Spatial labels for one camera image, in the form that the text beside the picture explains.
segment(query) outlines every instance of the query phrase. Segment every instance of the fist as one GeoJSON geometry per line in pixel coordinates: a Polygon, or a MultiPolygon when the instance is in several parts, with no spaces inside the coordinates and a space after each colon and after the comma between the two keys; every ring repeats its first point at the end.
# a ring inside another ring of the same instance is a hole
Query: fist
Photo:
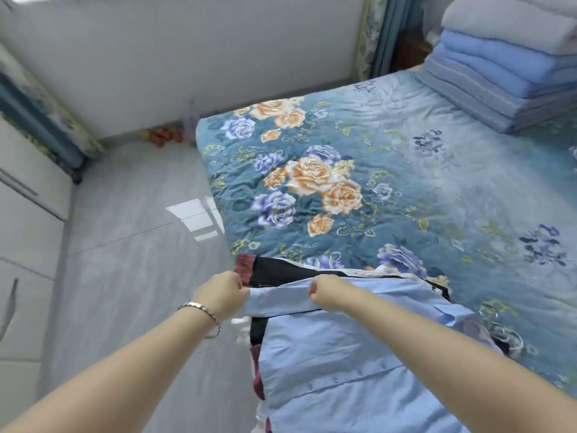
{"type": "Polygon", "coordinates": [[[192,295],[198,302],[215,314],[219,322],[232,318],[249,297],[248,287],[242,286],[241,277],[235,272],[226,271],[213,275],[192,295]]]}
{"type": "Polygon", "coordinates": [[[336,275],[319,275],[309,287],[310,299],[323,310],[344,311],[358,287],[336,275]]]}

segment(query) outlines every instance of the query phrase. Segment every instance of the bed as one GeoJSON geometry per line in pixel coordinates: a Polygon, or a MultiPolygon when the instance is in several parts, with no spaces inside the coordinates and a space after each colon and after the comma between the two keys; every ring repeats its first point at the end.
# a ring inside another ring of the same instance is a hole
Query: bed
{"type": "Polygon", "coordinates": [[[577,395],[577,112],[499,135],[398,72],[203,119],[197,143],[232,254],[443,279],[577,395]]]}

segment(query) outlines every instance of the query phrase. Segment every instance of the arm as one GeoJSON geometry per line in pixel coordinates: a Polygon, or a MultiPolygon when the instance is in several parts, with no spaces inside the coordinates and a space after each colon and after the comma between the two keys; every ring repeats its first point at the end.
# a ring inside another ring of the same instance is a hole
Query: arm
{"type": "Polygon", "coordinates": [[[316,277],[309,296],[363,324],[473,433],[575,430],[575,400],[479,342],[335,275],[316,277]]]}
{"type": "MultiPolygon", "coordinates": [[[[233,272],[213,276],[193,301],[219,321],[249,296],[233,272]]],[[[214,328],[202,310],[186,307],[36,403],[2,433],[140,432],[196,346],[214,328]]]]}

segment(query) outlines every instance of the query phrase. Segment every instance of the tiled floor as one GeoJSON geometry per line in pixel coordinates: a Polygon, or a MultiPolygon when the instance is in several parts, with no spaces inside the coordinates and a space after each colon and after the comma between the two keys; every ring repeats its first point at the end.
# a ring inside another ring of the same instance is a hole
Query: tiled floor
{"type": "MultiPolygon", "coordinates": [[[[209,196],[200,154],[189,145],[158,149],[135,141],[91,165],[77,189],[44,393],[154,327],[210,276],[233,267],[215,214],[200,213],[210,212],[209,196]],[[194,199],[184,210],[167,209],[194,199]]],[[[145,432],[248,433],[256,404],[248,350],[227,324],[198,347],[145,432]]]]}

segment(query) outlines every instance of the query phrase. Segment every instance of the blue curtain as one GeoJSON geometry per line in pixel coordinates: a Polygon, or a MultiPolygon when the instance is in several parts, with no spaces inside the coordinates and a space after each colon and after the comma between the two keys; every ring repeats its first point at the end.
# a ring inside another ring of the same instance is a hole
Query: blue curtain
{"type": "Polygon", "coordinates": [[[379,43],[371,68],[371,77],[389,73],[393,50],[399,33],[417,27],[422,21],[421,4],[424,0],[388,0],[379,43]]]}
{"type": "Polygon", "coordinates": [[[70,168],[80,167],[86,156],[42,114],[10,79],[0,72],[0,111],[22,130],[55,152],[70,168]]]}

